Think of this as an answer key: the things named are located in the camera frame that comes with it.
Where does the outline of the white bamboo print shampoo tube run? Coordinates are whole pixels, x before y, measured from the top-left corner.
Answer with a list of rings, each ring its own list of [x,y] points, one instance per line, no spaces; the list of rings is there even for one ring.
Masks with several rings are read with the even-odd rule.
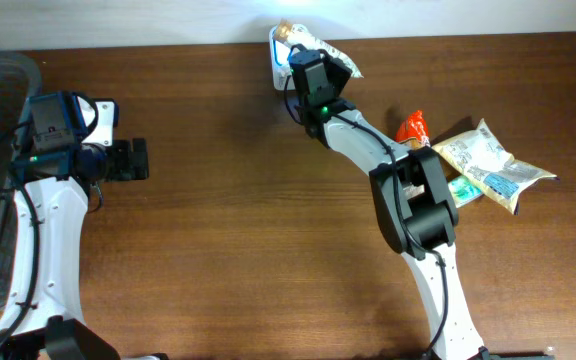
[[[313,35],[303,24],[293,24],[283,19],[271,32],[272,39],[288,49],[301,44],[307,50],[324,50],[333,58],[341,60],[351,71],[353,78],[362,78],[363,74],[355,62],[344,52]]]

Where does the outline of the orange spaghetti pasta package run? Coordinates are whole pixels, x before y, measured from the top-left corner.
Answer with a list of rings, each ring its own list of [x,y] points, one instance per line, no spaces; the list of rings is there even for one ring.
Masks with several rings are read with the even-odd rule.
[[[431,146],[429,130],[422,110],[417,110],[408,116],[397,130],[395,140],[413,150]]]

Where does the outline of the yellow white snack bag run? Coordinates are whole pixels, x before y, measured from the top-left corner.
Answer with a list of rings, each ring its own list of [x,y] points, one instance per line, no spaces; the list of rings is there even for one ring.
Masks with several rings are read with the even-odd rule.
[[[518,214],[522,192],[541,180],[558,176],[518,160],[508,152],[482,118],[474,130],[455,135],[432,146],[484,195]]]

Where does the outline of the small teal tissue pack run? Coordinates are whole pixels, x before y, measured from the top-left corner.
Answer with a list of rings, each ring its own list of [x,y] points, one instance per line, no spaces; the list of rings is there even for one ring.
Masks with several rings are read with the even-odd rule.
[[[464,175],[449,181],[448,188],[457,208],[463,207],[483,195],[482,191]]]

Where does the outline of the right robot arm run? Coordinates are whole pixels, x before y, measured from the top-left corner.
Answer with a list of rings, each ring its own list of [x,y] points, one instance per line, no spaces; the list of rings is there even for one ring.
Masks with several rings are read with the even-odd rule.
[[[296,45],[288,63],[300,123],[368,176],[381,234],[413,274],[431,335],[423,358],[490,358],[458,275],[458,212],[437,153],[390,139],[342,98],[351,72],[341,60]]]

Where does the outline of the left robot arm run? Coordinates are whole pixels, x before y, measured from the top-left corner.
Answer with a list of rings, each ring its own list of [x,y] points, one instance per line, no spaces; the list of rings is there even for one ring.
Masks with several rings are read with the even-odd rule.
[[[27,120],[7,135],[6,167],[16,214],[11,285],[0,318],[0,359],[117,359],[85,323],[80,241],[90,193],[149,176],[144,139],[116,140],[111,98],[57,91],[27,99]]]

